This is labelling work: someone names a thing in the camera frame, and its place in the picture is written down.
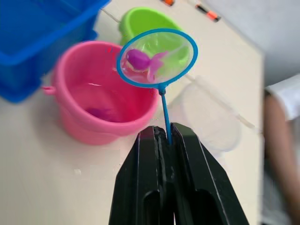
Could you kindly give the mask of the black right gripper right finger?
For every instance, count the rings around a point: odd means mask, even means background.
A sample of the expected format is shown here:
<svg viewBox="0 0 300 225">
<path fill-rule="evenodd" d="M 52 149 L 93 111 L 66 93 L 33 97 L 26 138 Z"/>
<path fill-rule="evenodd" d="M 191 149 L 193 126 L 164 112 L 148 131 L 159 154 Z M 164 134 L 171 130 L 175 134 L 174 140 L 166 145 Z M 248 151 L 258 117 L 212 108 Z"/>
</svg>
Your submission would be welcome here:
<svg viewBox="0 0 300 225">
<path fill-rule="evenodd" d="M 178 192 L 179 225 L 247 225 L 249 222 L 227 173 L 195 132 L 171 124 Z"/>
</svg>

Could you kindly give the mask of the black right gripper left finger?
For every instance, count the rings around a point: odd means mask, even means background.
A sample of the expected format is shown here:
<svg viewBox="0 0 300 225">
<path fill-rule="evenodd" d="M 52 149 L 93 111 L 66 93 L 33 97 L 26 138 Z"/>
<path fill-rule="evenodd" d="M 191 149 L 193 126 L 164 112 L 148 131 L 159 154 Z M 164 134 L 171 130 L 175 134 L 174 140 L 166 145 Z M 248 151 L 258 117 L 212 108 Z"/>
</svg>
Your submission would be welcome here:
<svg viewBox="0 0 300 225">
<path fill-rule="evenodd" d="M 172 225 L 172 186 L 167 183 L 165 131 L 141 131 L 119 169 L 112 197 L 111 225 Z"/>
</svg>

